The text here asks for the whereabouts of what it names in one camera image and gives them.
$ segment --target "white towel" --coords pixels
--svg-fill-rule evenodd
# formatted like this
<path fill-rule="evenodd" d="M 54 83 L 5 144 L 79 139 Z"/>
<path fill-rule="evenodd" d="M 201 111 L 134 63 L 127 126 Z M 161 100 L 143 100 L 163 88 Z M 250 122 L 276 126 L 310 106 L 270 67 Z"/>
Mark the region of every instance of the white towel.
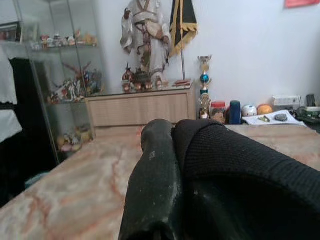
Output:
<path fill-rule="evenodd" d="M 16 105 L 17 95 L 14 70 L 8 60 L 3 47 L 0 45 L 0 103 Z"/>
<path fill-rule="evenodd" d="M 13 110 L 0 110 L 0 143 L 20 133 L 22 127 Z"/>

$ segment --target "statue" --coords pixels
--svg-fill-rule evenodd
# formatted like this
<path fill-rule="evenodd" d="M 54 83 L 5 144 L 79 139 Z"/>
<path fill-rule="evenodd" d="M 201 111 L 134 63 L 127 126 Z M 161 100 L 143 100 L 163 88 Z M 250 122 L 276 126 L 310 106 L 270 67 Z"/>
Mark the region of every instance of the statue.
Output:
<path fill-rule="evenodd" d="M 166 82 L 163 74 L 171 51 L 169 25 L 165 23 L 160 0 L 132 0 L 122 17 L 122 48 L 136 53 L 138 69 L 152 82 Z"/>

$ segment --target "wooden dresser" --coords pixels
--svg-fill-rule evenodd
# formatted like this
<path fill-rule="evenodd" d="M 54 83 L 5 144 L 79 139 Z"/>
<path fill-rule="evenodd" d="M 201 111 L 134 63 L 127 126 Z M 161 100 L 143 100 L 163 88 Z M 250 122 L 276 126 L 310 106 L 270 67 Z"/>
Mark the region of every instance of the wooden dresser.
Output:
<path fill-rule="evenodd" d="M 195 84 L 149 92 L 122 91 L 86 98 L 92 132 L 108 127 L 143 126 L 155 119 L 172 123 L 196 119 Z"/>

